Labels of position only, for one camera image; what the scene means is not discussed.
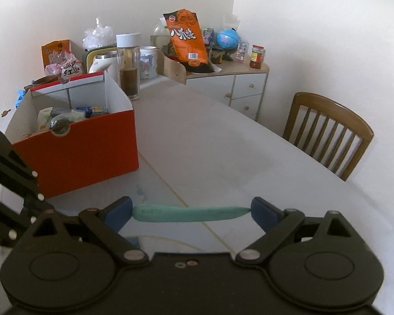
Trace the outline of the wooden chair far side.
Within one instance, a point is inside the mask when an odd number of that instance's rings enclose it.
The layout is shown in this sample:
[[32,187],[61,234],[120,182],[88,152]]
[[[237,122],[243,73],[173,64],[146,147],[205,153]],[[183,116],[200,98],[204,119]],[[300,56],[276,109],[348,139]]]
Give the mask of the wooden chair far side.
[[328,97],[295,93],[282,138],[346,181],[374,138],[358,114]]

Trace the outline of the clear plastic bag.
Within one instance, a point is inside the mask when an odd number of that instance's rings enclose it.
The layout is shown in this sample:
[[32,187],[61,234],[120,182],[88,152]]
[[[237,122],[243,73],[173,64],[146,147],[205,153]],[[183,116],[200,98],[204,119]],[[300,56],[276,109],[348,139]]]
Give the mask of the clear plastic bag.
[[87,29],[82,39],[82,47],[85,50],[94,50],[107,46],[113,46],[115,43],[115,34],[111,26],[102,24],[99,17],[95,18],[93,29]]

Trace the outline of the glass bottle white lid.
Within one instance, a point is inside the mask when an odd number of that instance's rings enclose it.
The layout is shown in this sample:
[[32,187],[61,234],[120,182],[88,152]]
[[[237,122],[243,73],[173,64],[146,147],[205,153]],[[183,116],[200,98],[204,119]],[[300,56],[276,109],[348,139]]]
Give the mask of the glass bottle white lid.
[[130,100],[139,98],[140,33],[116,35],[119,86]]

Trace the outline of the orange snack bag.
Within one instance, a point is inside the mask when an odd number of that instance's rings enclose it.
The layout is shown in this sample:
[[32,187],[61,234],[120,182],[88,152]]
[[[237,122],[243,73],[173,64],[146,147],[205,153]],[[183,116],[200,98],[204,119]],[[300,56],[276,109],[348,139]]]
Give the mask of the orange snack bag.
[[179,9],[165,13],[164,19],[176,58],[186,70],[194,73],[213,72],[196,13]]

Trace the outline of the white printed plastic bag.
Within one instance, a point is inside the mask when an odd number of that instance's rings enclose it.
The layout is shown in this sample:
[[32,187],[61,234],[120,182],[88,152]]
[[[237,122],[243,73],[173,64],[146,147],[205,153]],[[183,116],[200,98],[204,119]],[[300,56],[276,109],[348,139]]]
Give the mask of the white printed plastic bag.
[[47,107],[38,113],[38,132],[57,131],[67,124],[82,121],[86,118],[84,111],[61,107]]

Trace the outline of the white steel tumbler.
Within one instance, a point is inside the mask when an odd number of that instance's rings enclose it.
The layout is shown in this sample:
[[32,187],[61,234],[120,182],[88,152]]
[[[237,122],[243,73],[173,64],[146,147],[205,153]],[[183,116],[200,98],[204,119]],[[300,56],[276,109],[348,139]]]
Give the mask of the white steel tumbler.
[[94,57],[88,73],[105,71],[119,84],[118,51],[109,50]]

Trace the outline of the blue globe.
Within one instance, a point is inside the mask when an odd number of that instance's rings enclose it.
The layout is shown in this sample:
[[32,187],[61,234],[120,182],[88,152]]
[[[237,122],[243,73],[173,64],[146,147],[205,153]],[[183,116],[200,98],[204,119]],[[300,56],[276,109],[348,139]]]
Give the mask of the blue globe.
[[233,61],[231,55],[238,49],[239,42],[240,36],[234,28],[224,29],[216,34],[216,48],[224,52],[223,60]]

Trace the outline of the blue cracker packet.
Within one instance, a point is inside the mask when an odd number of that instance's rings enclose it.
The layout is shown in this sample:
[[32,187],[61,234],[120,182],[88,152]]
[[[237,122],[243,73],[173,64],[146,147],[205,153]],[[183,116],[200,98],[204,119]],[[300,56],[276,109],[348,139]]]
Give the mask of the blue cracker packet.
[[102,106],[77,107],[76,110],[79,112],[84,112],[86,119],[109,114],[108,109]]

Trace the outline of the blue rubber glove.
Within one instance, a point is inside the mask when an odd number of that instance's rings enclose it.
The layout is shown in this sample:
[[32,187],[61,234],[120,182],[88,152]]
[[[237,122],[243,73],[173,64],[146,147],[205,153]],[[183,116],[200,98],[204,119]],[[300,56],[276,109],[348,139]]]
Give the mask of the blue rubber glove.
[[18,109],[18,107],[20,106],[21,102],[23,101],[23,98],[25,97],[25,94],[26,94],[26,90],[25,89],[18,90],[17,94],[18,94],[18,98],[16,99],[16,102],[15,102],[15,108],[16,109]]

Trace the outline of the white drawer sideboard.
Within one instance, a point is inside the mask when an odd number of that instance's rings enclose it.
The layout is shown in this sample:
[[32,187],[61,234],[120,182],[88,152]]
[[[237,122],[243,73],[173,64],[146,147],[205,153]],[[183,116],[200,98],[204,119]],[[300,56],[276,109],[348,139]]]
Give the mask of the white drawer sideboard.
[[265,63],[260,69],[251,68],[249,62],[250,57],[246,56],[243,63],[224,61],[218,72],[193,73],[159,51],[157,72],[256,121],[270,68]]

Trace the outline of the red sauce jar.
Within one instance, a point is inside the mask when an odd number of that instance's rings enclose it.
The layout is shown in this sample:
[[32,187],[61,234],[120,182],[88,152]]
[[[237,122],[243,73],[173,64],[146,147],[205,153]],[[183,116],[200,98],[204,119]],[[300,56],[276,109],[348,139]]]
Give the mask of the red sauce jar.
[[250,55],[250,67],[260,69],[265,55],[265,48],[263,46],[253,45]]

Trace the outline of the glass fish bowl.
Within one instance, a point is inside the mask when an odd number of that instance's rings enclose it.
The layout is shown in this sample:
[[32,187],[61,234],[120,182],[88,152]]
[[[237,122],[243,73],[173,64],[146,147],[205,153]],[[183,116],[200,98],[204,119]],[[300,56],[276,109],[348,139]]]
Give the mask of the glass fish bowl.
[[171,36],[167,28],[166,19],[161,17],[154,26],[150,36],[151,45],[161,50],[165,55],[169,55],[172,50]]

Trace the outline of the white printed can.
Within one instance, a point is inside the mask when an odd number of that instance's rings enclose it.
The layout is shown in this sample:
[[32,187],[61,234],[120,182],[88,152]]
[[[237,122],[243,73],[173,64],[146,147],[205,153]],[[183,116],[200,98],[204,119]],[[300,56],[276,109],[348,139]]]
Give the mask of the white printed can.
[[151,80],[157,76],[157,48],[143,46],[140,48],[140,78]]

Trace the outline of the green plastic knife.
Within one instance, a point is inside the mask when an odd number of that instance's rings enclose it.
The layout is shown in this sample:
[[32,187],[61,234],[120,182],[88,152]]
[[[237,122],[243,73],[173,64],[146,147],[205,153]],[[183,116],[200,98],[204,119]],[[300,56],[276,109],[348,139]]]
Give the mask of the green plastic knife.
[[132,217],[146,223],[201,223],[235,219],[248,213],[250,208],[239,206],[180,208],[144,204],[133,207]]

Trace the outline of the red cardboard box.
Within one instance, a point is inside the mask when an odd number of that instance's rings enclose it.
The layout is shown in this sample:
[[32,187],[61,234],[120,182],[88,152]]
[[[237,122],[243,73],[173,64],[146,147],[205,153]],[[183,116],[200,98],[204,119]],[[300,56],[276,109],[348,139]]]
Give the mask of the red cardboard box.
[[[104,107],[108,112],[71,123],[63,134],[53,134],[38,130],[38,115],[47,107]],[[4,133],[17,154],[38,173],[46,198],[139,168],[133,105],[107,73],[31,89],[8,117]]]

